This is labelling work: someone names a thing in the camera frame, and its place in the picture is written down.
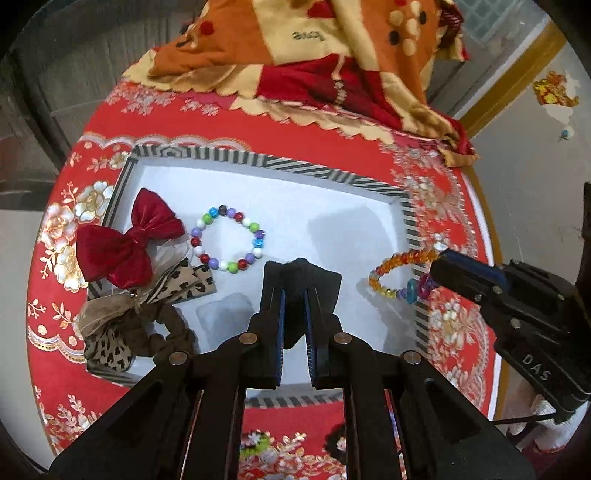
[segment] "white foam insert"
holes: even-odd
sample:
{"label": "white foam insert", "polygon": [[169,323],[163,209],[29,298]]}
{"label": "white foam insert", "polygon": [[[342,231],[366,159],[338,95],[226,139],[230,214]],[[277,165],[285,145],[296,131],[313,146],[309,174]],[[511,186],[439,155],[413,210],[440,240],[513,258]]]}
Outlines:
{"label": "white foam insert", "polygon": [[[399,201],[328,180],[210,160],[142,159],[132,170],[113,219],[113,228],[131,227],[130,212],[140,188],[158,193],[190,232],[210,207],[225,204],[243,212],[267,233],[264,256],[237,274],[214,271],[217,293],[180,303],[177,309],[199,338],[201,352],[220,338],[244,331],[259,310],[263,267],[267,260],[298,257],[342,275],[335,314],[343,330],[374,349],[399,354],[413,348],[414,310],[368,287],[367,277],[385,257],[408,249]],[[237,261],[252,248],[253,234],[219,217],[203,232],[206,252]],[[401,288],[409,266],[396,268],[383,282]],[[165,329],[158,325],[166,335]],[[144,375],[152,360],[137,358],[130,374]],[[284,352],[282,384],[309,384],[306,340]]]}

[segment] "blue bead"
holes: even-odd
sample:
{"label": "blue bead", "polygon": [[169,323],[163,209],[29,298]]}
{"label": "blue bead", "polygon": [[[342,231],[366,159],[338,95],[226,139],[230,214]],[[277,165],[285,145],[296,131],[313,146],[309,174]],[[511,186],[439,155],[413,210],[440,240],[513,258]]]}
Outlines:
{"label": "blue bead", "polygon": [[418,299],[418,280],[411,278],[407,283],[407,296],[406,301],[409,304],[413,304]]}
{"label": "blue bead", "polygon": [[412,305],[413,303],[415,303],[418,300],[418,295],[416,291],[408,291],[407,292],[407,298],[406,301],[408,302],[409,305]]}
{"label": "blue bead", "polygon": [[407,283],[407,291],[418,291],[418,280],[411,278]]}

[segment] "purple bead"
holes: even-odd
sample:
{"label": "purple bead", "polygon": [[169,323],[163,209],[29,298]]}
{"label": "purple bead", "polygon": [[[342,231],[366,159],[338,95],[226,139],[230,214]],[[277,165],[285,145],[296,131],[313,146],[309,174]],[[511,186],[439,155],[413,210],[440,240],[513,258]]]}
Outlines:
{"label": "purple bead", "polygon": [[421,300],[428,300],[429,295],[431,295],[431,290],[429,288],[418,289],[418,298],[420,298]]}

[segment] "amber bead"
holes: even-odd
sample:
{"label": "amber bead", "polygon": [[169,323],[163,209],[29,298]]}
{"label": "amber bead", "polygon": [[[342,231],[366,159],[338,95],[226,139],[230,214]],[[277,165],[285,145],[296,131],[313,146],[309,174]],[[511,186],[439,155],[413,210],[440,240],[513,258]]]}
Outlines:
{"label": "amber bead", "polygon": [[402,265],[402,261],[400,260],[400,255],[393,255],[390,259],[390,268],[396,268]]}

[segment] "orange blanket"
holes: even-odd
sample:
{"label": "orange blanket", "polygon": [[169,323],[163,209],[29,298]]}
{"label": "orange blanket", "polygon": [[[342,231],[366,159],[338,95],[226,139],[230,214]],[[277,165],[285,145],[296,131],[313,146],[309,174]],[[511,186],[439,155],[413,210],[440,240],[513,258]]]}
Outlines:
{"label": "orange blanket", "polygon": [[125,76],[162,90],[354,112],[476,154],[461,125],[429,108],[436,56],[466,60],[452,0],[209,0],[198,21]]}

